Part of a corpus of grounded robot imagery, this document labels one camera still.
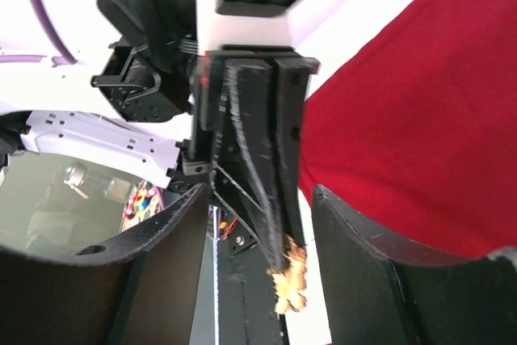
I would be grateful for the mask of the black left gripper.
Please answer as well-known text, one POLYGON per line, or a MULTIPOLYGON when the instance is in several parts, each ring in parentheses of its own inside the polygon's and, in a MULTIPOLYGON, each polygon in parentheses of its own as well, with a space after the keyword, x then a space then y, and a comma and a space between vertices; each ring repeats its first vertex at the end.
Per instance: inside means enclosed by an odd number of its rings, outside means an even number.
POLYGON ((305 92, 320 63, 292 50, 218 50, 199 61, 188 162, 211 167, 217 199, 274 271, 286 234, 305 244, 297 184, 305 92))

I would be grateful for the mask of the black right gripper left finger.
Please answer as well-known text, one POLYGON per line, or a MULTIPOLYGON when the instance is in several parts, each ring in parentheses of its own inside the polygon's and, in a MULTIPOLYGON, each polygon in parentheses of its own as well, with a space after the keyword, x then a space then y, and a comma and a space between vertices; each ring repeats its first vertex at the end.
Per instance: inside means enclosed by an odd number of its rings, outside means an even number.
POLYGON ((186 344, 208 215, 199 184, 159 214, 77 255, 2 248, 4 344, 186 344))

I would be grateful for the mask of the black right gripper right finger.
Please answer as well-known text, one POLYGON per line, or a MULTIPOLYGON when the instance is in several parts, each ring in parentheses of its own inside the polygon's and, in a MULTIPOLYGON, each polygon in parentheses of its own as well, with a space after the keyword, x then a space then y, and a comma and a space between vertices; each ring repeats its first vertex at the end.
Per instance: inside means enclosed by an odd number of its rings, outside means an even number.
POLYGON ((516 251, 432 249, 313 191, 313 231, 335 344, 513 344, 516 251))

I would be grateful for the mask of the gold maple leaf brooch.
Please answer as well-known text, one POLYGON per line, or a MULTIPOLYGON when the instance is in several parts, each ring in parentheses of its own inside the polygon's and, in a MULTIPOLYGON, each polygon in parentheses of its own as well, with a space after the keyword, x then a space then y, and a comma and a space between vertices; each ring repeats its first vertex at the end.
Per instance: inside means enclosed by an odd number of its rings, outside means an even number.
POLYGON ((286 314, 288 311, 300 312, 307 305, 305 290, 307 287, 305 274, 307 272, 307 252, 304 246, 299 247, 291 236, 285 236, 284 255, 288 261, 285 271, 267 270, 275 284, 275 312, 286 314))

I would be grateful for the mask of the red t-shirt garment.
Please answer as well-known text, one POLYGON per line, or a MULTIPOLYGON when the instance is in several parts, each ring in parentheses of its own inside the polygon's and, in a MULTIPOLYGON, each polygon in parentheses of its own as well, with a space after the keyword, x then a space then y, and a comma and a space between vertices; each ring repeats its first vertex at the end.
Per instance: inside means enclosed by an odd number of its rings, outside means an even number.
POLYGON ((516 0, 413 0, 308 99, 299 186, 476 258, 516 244, 516 0))

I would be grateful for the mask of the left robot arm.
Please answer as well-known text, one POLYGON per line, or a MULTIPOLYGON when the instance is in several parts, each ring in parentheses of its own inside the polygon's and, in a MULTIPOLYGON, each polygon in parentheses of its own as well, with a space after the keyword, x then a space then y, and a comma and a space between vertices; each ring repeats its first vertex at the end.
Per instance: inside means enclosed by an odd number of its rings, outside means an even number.
POLYGON ((48 48, 1 51, 1 165, 22 152, 108 166, 184 191, 210 186, 271 272, 304 241, 297 204, 305 92, 294 45, 309 0, 26 2, 48 48))

